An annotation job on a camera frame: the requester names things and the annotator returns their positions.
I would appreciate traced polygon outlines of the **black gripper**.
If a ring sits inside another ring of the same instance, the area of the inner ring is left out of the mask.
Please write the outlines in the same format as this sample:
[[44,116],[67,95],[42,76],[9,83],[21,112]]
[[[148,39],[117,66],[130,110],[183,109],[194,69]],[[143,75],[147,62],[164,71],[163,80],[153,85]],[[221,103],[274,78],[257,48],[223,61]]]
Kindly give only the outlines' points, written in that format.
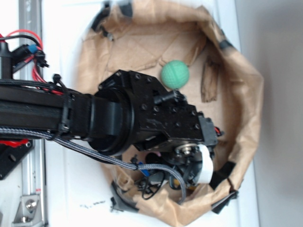
[[[204,141],[189,143],[175,147],[169,152],[152,152],[145,157],[146,164],[166,165],[180,173],[185,188],[194,188],[200,183],[210,183],[214,165],[214,148],[218,143],[217,137],[222,135],[220,129],[214,126],[210,118],[199,116],[200,129]],[[159,189],[168,183],[173,190],[180,190],[181,183],[171,173],[165,170],[141,170],[142,178],[135,181],[142,196],[154,196]]]

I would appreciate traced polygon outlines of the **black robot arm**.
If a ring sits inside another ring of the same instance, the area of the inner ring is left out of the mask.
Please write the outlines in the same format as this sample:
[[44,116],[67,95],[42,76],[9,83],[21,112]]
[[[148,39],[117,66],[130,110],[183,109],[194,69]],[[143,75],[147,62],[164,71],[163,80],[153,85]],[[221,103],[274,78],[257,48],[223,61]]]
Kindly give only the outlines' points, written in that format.
[[76,149],[86,140],[86,156],[113,163],[130,146],[148,154],[129,167],[143,174],[136,185],[144,199],[169,182],[174,190],[212,179],[214,147],[222,135],[178,90],[167,91],[152,76],[117,71],[94,95],[53,82],[3,79],[0,82],[0,177],[4,179],[32,147],[53,140]]

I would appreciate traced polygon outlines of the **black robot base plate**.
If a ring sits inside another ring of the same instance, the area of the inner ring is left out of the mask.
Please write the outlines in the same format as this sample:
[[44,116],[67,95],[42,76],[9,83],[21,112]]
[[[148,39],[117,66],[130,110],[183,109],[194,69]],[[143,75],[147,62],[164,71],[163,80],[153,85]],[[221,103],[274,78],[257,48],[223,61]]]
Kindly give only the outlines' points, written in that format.
[[1,140],[0,141],[0,179],[5,178],[17,167],[22,159],[33,149],[33,141]]

